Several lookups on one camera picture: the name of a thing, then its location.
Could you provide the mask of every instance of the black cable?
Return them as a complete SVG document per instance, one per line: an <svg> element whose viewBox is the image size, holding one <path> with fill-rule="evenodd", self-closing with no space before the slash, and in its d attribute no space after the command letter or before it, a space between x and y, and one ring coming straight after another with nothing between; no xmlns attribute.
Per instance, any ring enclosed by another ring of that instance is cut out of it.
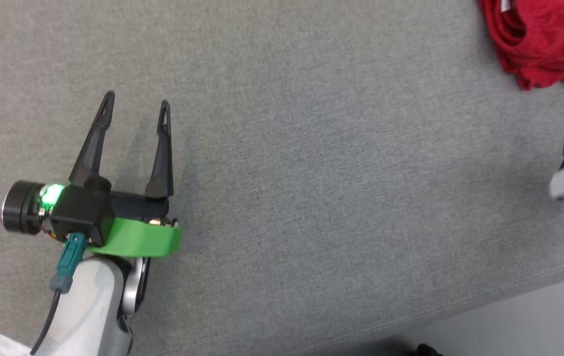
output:
<svg viewBox="0 0 564 356"><path fill-rule="evenodd" d="M42 330L40 330L40 335L36 339L34 346L31 347L31 354L32 356L36 354L40 345L43 343L44 337L46 336L47 332L49 331L49 327L51 327L51 323L53 322L53 316L55 315L56 309L58 309L58 302L60 301L60 294L62 291L60 289L56 289L53 292L53 302L51 302L51 309L49 309L49 315L46 316L46 320L44 321L44 325Z"/></svg>

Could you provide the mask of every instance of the folded red garment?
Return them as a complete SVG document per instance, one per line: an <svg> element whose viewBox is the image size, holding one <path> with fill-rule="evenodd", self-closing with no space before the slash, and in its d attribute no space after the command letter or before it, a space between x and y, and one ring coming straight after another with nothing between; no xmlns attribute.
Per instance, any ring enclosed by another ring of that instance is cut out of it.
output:
<svg viewBox="0 0 564 356"><path fill-rule="evenodd" d="M564 81L564 0L480 0L501 67L524 90Z"/></svg>

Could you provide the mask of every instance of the clothing tag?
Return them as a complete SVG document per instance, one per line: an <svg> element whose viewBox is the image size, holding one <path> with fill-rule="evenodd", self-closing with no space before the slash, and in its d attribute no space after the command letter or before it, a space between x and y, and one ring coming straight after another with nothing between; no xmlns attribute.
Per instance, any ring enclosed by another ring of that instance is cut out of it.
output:
<svg viewBox="0 0 564 356"><path fill-rule="evenodd" d="M515 8L516 0L501 0L501 12L508 11Z"/></svg>

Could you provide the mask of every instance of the black box housing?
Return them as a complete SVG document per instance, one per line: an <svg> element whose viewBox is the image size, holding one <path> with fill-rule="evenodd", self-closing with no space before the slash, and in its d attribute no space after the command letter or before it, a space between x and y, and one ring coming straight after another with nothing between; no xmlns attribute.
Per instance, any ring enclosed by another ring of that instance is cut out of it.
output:
<svg viewBox="0 0 564 356"><path fill-rule="evenodd" d="M70 232L82 232L90 246L105 245L115 214L108 191L69 185L61 193L51 212L51 225L62 242Z"/></svg>

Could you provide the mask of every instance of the white floor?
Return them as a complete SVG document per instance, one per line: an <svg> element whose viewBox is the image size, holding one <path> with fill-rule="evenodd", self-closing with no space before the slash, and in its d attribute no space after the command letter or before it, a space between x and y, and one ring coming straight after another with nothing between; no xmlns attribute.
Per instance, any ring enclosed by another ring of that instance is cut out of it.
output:
<svg viewBox="0 0 564 356"><path fill-rule="evenodd" d="M564 356L564 282L402 336L445 356Z"/></svg>

